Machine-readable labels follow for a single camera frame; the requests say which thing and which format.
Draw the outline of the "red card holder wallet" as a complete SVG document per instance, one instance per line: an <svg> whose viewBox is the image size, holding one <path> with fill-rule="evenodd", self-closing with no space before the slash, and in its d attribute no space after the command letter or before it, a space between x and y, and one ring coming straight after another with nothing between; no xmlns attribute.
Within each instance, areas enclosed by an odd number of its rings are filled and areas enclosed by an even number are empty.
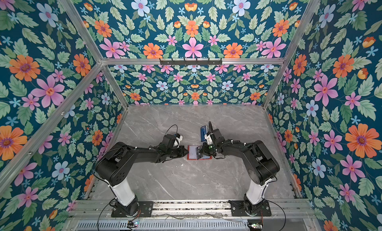
<svg viewBox="0 0 382 231"><path fill-rule="evenodd" d="M196 148L198 146L197 145L189 145L188 146L188 155L187 155L187 160L197 160L197 157L196 157ZM199 160L210 160L212 159L212 156L207 156L207 155L204 155L204 157L202 159L199 159Z"/></svg>

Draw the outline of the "grey VIP card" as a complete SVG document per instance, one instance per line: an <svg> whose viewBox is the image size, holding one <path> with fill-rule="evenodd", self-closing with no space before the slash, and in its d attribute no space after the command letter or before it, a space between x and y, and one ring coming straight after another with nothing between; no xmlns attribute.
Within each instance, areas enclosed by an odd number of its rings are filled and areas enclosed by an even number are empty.
<svg viewBox="0 0 382 231"><path fill-rule="evenodd" d="M202 159L204 157L202 145L196 148L196 157L197 157L197 160Z"/></svg>

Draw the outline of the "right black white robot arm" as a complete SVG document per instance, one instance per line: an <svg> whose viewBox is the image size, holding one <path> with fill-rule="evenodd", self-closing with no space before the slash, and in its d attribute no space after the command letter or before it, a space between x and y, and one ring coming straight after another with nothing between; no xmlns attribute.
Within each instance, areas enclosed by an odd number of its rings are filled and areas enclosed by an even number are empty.
<svg viewBox="0 0 382 231"><path fill-rule="evenodd" d="M215 159L235 156L241 158L251 179L249 188L244 195L241 208L249 216L254 216L268 206L265 199L270 183L277 181L280 166L265 144L241 142L225 139L220 130L215 129L205 135L205 142L197 148L197 159L212 156Z"/></svg>

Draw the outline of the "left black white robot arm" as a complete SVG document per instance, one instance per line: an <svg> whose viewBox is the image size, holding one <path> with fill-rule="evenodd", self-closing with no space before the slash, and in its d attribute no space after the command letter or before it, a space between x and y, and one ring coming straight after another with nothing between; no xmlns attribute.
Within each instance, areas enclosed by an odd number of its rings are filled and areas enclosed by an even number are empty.
<svg viewBox="0 0 382 231"><path fill-rule="evenodd" d="M136 163L163 163L182 158L188 150L180 145L180 134L164 135L157 146L148 148L130 146L123 142L116 143L96 164L96 173L106 182L115 195L115 208L128 217L138 212L138 198L130 188L127 176Z"/></svg>

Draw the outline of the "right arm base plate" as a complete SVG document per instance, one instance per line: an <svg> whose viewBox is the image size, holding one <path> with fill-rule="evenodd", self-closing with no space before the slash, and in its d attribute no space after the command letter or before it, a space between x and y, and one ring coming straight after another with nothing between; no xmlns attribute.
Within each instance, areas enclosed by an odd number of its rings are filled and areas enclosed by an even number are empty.
<svg viewBox="0 0 382 231"><path fill-rule="evenodd" d="M266 200L257 205L253 205L249 201L229 200L228 202L231 205L233 217L270 217L272 215L269 202Z"/></svg>

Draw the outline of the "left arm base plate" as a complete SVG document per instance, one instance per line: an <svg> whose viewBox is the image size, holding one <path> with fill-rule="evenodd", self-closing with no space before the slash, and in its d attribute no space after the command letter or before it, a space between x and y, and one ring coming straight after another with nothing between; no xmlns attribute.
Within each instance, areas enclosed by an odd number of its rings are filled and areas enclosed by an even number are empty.
<svg viewBox="0 0 382 231"><path fill-rule="evenodd" d="M133 201L128 206L123 206L117 202L113 206L112 218L147 218L151 217L154 202L152 201Z"/></svg>

